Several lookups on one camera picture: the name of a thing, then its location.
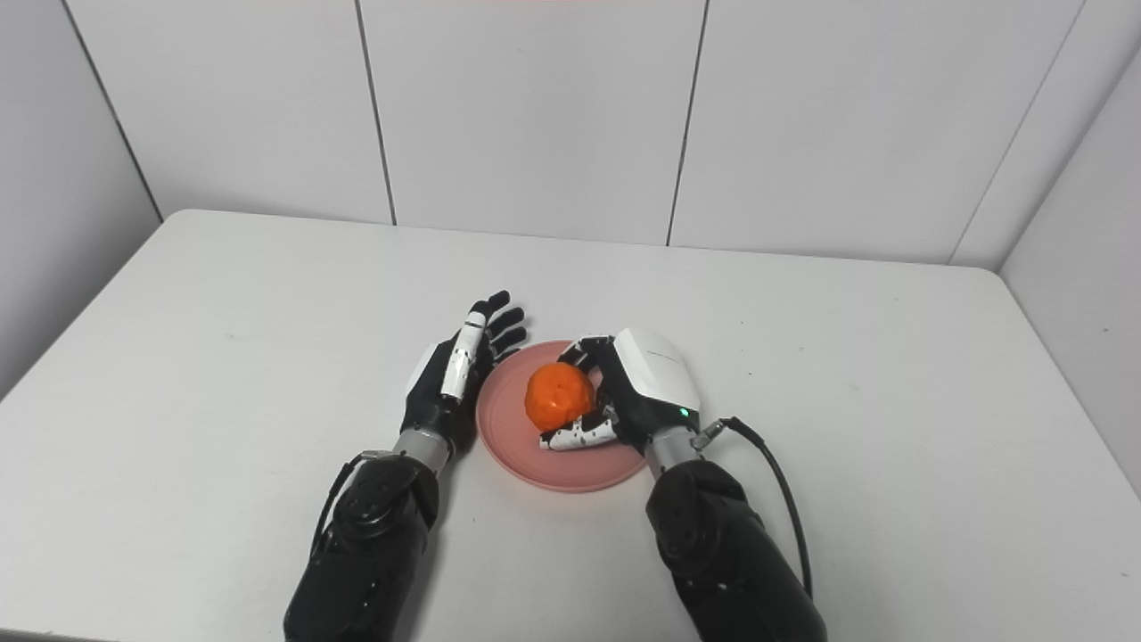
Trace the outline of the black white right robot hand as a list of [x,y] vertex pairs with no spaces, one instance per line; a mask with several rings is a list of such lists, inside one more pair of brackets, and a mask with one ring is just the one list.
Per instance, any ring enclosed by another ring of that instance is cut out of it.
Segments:
[[628,328],[588,334],[558,361],[598,373],[594,405],[539,434],[539,447],[570,452],[622,442],[644,454],[664,436],[699,434],[699,395],[677,347],[659,334]]

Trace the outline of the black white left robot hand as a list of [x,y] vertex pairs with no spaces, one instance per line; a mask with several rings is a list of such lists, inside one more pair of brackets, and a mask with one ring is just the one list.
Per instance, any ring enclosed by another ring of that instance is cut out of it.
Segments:
[[474,438],[474,405],[493,369],[529,338],[508,290],[478,300],[452,338],[430,346],[405,395],[400,432],[439,436],[452,454]]

